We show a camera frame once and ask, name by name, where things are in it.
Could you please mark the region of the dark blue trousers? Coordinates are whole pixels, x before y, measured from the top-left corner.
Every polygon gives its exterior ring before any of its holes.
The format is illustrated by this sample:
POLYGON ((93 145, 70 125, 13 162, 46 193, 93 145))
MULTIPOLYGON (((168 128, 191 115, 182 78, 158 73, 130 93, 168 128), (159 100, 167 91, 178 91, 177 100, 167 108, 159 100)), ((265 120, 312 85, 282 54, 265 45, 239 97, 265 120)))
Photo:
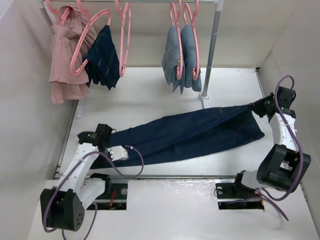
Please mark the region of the dark blue trousers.
POLYGON ((116 167, 171 163, 241 147, 263 138, 249 105, 211 107, 169 115, 113 133, 109 144, 132 146, 116 167))

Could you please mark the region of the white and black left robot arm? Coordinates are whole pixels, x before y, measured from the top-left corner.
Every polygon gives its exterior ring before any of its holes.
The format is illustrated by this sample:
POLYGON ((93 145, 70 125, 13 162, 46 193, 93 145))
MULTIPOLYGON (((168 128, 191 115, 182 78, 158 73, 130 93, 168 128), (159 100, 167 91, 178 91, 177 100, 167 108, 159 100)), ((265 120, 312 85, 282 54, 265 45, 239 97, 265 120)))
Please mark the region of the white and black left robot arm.
POLYGON ((95 131, 78 134, 76 153, 65 172, 51 189, 40 194, 43 229, 76 232, 83 224, 86 209, 97 197, 111 195, 112 186, 108 175, 95 173, 85 180, 91 166, 99 156, 105 156, 112 128, 98 124, 95 131))

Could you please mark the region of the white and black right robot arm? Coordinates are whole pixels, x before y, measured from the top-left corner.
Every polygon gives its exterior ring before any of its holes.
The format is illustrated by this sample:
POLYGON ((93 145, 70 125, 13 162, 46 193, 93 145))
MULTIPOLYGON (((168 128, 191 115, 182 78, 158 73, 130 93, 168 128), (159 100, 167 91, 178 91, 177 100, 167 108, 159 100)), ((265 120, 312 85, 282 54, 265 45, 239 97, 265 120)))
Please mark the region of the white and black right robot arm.
POLYGON ((291 104, 296 98, 292 88, 277 87, 276 92, 252 103, 259 117, 267 116, 272 129, 273 147, 255 171, 238 173, 231 184, 237 197, 256 189, 275 189, 294 192, 306 173, 311 157, 302 150, 296 136, 296 113, 291 104))

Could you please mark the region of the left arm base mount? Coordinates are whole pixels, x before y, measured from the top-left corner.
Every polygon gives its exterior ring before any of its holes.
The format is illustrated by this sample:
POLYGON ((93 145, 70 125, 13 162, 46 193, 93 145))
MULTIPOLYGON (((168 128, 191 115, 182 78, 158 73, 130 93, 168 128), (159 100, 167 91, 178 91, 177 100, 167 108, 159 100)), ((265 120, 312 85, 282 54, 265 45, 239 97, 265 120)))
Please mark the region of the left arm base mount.
POLYGON ((98 210, 125 211, 127 209, 128 180, 112 180, 110 193, 106 191, 98 196, 93 202, 98 210))

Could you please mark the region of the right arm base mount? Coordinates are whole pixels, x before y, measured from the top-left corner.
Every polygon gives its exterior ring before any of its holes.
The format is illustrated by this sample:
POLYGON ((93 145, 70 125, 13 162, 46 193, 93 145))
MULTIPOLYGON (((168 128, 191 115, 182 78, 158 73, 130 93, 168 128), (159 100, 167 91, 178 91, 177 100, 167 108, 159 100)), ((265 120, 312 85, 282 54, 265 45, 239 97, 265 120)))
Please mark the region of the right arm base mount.
POLYGON ((215 181, 219 210, 264 210, 263 200, 251 188, 237 186, 233 179, 215 181))

